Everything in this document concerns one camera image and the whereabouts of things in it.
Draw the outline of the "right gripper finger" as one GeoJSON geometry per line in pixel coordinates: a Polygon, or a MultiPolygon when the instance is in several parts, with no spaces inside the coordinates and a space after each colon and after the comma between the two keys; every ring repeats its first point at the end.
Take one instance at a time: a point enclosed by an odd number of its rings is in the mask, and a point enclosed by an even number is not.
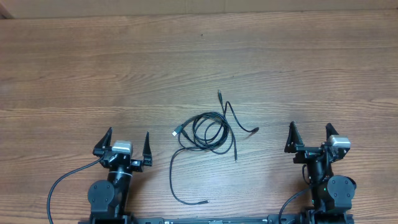
{"type": "Polygon", "coordinates": [[[304,147],[304,143],[299,134],[297,126],[294,121],[289,124],[289,135],[285,144],[284,152],[296,153],[299,147],[304,147]]]}
{"type": "Polygon", "coordinates": [[[333,125],[331,123],[328,123],[325,126],[326,129],[326,140],[329,141],[331,139],[332,136],[338,136],[338,132],[336,131],[336,129],[333,127],[333,125]]]}

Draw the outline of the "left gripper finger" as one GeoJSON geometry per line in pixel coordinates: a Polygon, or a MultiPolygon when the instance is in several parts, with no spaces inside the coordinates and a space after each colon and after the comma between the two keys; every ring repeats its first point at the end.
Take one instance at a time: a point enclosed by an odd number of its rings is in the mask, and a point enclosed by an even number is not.
{"type": "Polygon", "coordinates": [[[98,141],[94,149],[105,149],[110,146],[113,128],[109,127],[106,134],[98,141]]]}
{"type": "Polygon", "coordinates": [[[149,132],[146,133],[142,156],[143,156],[143,165],[144,166],[152,166],[152,153],[151,153],[150,143],[149,143],[149,132]]]}

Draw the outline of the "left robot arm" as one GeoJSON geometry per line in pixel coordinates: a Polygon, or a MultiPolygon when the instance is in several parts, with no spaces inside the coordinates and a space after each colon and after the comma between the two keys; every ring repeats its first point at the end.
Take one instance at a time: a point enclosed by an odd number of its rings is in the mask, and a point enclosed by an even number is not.
{"type": "Polygon", "coordinates": [[[149,133],[146,134],[143,159],[132,158],[132,142],[118,140],[111,144],[113,129],[98,141],[93,155],[99,157],[98,163],[108,169],[106,180],[94,182],[88,190],[91,205],[90,223],[137,223],[134,216],[126,212],[127,199],[132,174],[143,172],[145,166],[152,166],[152,153],[149,133]]]}

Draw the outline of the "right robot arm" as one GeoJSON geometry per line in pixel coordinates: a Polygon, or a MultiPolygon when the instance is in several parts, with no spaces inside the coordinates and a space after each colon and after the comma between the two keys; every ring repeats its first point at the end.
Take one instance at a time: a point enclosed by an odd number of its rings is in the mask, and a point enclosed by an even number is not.
{"type": "Polygon", "coordinates": [[[325,126],[326,141],[318,147],[307,147],[295,122],[289,124],[289,135],[284,151],[295,155],[293,162],[302,165],[302,176],[308,187],[291,196],[281,207],[279,223],[353,223],[347,211],[352,208],[356,182],[347,176],[335,175],[332,163],[342,160],[351,149],[351,141],[340,135],[332,124],[325,126]],[[298,215],[283,216],[287,205],[297,197],[311,193],[312,206],[298,215]]]}

